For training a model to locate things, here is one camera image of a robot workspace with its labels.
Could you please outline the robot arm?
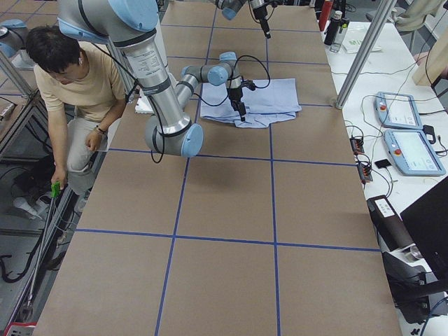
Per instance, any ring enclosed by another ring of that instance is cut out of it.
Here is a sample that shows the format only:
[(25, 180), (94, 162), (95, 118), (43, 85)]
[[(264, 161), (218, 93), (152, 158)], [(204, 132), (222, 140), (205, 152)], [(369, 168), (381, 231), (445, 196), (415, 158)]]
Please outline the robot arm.
[(251, 14), (253, 15), (254, 20), (258, 21), (263, 34), (265, 35), (265, 38), (271, 38), (267, 13), (268, 6), (272, 6), (274, 8), (274, 5), (271, 4), (271, 1), (211, 0), (211, 3), (221, 11), (223, 17), (227, 20), (233, 20), (238, 12), (244, 7), (244, 5), (248, 4)]
[(187, 66), (182, 79), (172, 82), (158, 34), (155, 1), (61, 1), (58, 21), (64, 35), (79, 41), (112, 42), (124, 55), (153, 109), (145, 128), (145, 141), (153, 152), (187, 158), (199, 153), (202, 127), (183, 109), (200, 83), (224, 84), (232, 108), (245, 118), (243, 81), (234, 52), (223, 53), (214, 66)]

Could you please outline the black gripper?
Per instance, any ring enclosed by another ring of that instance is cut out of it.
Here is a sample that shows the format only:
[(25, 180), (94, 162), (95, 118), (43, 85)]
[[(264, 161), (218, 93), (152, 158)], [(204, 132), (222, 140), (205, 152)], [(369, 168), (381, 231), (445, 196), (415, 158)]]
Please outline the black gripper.
[(228, 98), (230, 100), (231, 106), (234, 111), (239, 112), (240, 119), (242, 122), (246, 121), (246, 107), (242, 101), (243, 91), (240, 87), (228, 88), (227, 89)]
[(263, 30), (263, 33), (265, 34), (265, 37), (267, 39), (271, 38), (270, 34), (270, 27), (267, 21), (267, 9), (265, 6), (261, 6), (258, 8), (253, 9), (253, 14), (255, 16), (255, 19), (259, 21), (261, 29)]

